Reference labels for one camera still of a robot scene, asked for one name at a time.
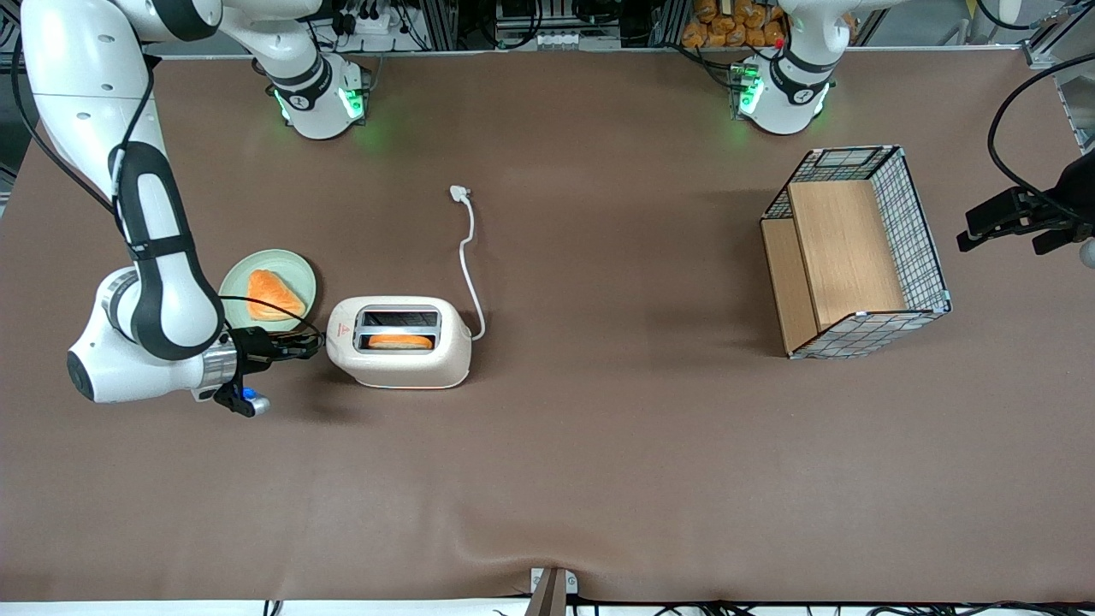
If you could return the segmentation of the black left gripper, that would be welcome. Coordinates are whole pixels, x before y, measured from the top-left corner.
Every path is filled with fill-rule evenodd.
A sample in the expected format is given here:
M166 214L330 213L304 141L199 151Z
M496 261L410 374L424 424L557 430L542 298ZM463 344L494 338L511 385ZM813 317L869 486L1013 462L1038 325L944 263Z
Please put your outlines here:
M1031 240L1037 256L1044 256L1070 243L1083 243L1092 237L1094 222L1094 151L1084 153L1061 172L1053 187L1029 191L1033 225L1027 233L1039 231ZM1027 210L1025 190L1010 187L993 198L966 211L966 230L956 242L963 253L978 248L989 240L1019 234Z

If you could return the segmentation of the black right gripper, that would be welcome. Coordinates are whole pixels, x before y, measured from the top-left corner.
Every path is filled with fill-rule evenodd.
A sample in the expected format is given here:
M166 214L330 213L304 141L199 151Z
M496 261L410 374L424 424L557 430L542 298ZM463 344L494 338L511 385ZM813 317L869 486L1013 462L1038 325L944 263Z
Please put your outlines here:
M324 333L273 333L260 327L229 332L237 355L234 377L262 373L275 360L307 360L325 346Z

